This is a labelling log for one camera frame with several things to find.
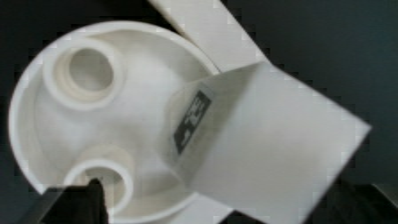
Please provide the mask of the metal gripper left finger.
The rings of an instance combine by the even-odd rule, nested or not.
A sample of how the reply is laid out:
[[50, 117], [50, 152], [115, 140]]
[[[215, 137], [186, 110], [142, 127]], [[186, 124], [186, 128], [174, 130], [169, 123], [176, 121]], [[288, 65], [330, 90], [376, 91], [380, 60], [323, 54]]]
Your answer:
[[16, 224], [110, 224], [99, 180], [51, 187]]

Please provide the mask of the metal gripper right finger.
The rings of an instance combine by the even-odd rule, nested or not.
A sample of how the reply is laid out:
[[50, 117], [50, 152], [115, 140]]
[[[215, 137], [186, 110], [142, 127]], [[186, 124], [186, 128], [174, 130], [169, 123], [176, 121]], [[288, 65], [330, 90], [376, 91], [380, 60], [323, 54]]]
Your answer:
[[307, 224], [398, 224], [398, 204], [371, 184], [334, 183]]

